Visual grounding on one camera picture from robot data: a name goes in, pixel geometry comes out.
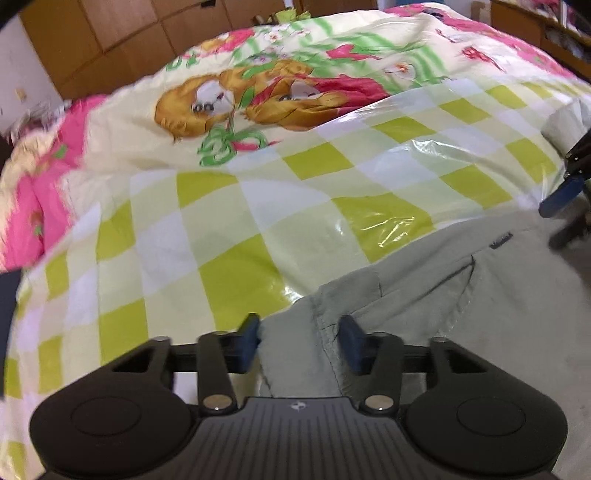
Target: bed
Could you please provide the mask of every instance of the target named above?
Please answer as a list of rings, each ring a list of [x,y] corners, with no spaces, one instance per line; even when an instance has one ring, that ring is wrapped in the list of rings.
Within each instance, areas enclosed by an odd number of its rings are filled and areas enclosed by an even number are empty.
[[[0,476],[43,471],[40,401],[150,337],[231,330],[453,223],[535,209],[562,173],[541,128],[590,94],[421,4],[230,32],[77,102],[3,224],[2,268],[26,273]]]

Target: cabinet door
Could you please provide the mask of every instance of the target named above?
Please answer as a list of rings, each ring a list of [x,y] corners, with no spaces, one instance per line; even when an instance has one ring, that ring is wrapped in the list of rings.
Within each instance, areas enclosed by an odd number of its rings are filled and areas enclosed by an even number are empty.
[[[100,54],[100,47],[76,0],[36,0],[21,12],[41,63],[54,84]]]
[[[200,3],[200,0],[152,0],[158,18],[169,17],[185,8]]]
[[[309,10],[313,17],[323,17],[356,10],[375,10],[377,0],[295,0],[300,10]]]
[[[150,0],[82,0],[103,50],[156,22]]]
[[[196,6],[163,21],[164,29],[177,55],[203,40],[217,37],[232,27],[221,3],[212,7]]]
[[[174,56],[162,26],[156,24],[83,67],[57,90],[65,99],[111,93],[157,72]]]
[[[525,40],[534,47],[542,41],[542,25],[531,14],[509,7],[502,2],[491,4],[491,23],[494,28]]]
[[[252,27],[252,19],[256,15],[261,15],[266,20],[271,14],[285,8],[283,0],[223,0],[223,3],[234,30]]]

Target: wooden wardrobe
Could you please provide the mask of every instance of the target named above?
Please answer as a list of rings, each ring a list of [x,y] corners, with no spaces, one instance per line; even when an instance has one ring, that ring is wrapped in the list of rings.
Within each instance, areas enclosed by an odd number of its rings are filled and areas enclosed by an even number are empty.
[[[64,99],[111,93],[282,0],[35,0],[22,23]]]

